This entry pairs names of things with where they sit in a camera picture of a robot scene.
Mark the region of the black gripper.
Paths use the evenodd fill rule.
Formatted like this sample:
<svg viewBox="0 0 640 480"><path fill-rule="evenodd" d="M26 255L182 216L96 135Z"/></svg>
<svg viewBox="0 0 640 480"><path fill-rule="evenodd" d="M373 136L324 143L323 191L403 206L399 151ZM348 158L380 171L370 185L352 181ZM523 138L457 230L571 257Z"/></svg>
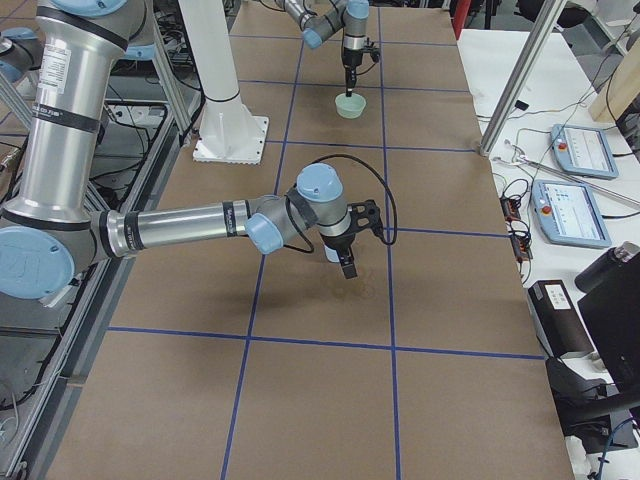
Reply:
<svg viewBox="0 0 640 480"><path fill-rule="evenodd" d="M324 246L327 245L337 251L338 260L346 279L358 276L350 249L355 236L364 230L371 230L378 239L383 239L380 208L372 199L348 204L346 213L341 220L332 225L322 226Z"/></svg>
<svg viewBox="0 0 640 480"><path fill-rule="evenodd" d="M362 64L364 54L369 54L374 64L380 60L380 49L370 39L344 39L342 41L341 59L345 71L346 97L351 97L351 92L356 87L357 69Z"/></svg>

